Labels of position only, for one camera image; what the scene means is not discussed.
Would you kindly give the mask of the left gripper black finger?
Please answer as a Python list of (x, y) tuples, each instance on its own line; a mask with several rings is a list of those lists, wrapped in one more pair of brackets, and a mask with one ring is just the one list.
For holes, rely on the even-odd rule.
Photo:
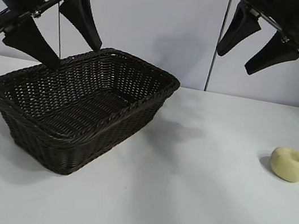
[(79, 31), (92, 50), (100, 50), (102, 41), (95, 26), (90, 0), (65, 0), (59, 12)]
[(29, 17), (15, 24), (5, 32), (3, 43), (33, 57), (49, 69), (60, 66), (60, 59), (43, 38), (33, 18)]

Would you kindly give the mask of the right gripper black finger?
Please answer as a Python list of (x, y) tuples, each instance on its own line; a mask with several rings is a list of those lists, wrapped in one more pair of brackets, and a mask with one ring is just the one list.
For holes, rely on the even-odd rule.
[(226, 55), (233, 47), (251, 34), (261, 30), (258, 22), (260, 14), (245, 2), (239, 2), (234, 17), (216, 50), (220, 56)]
[(245, 69), (248, 75), (276, 64), (299, 59), (298, 45), (293, 41), (285, 41), (282, 34), (277, 32), (271, 40), (248, 62)]

